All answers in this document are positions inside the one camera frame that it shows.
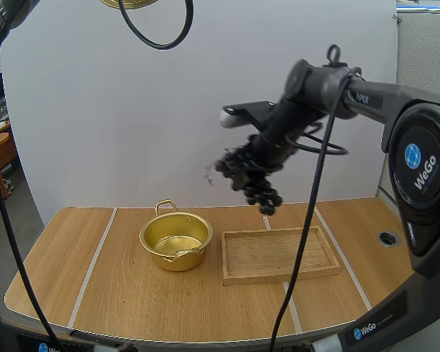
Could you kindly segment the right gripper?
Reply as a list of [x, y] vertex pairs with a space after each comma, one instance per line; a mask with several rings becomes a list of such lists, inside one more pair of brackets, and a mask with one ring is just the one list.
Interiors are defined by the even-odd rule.
[[281, 169], [297, 148], [284, 139], [279, 141], [268, 132], [251, 134], [245, 145], [246, 155], [255, 165], [264, 169]]

